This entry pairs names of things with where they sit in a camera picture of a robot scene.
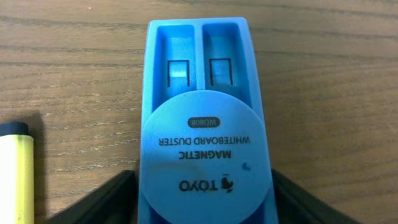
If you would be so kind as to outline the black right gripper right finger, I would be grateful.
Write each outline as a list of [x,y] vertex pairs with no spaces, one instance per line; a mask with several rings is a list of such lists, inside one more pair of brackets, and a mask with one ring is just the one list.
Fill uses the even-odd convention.
[[359,224],[272,170],[277,216],[282,224]]

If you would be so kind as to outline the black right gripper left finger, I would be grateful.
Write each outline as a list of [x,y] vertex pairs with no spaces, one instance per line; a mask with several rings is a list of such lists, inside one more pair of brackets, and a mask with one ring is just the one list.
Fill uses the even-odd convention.
[[124,170],[46,224],[126,224],[131,223],[137,203],[134,171]]

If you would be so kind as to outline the blue magnetic whiteboard duster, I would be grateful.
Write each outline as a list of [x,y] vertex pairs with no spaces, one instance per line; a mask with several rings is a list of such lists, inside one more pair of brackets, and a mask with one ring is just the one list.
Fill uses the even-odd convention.
[[139,223],[277,223],[259,77],[242,17],[149,23]]

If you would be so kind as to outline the yellow highlighter pen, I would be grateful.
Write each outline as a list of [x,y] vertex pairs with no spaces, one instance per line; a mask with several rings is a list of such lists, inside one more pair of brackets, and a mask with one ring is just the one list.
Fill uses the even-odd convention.
[[27,124],[1,124],[1,223],[34,223],[34,138]]

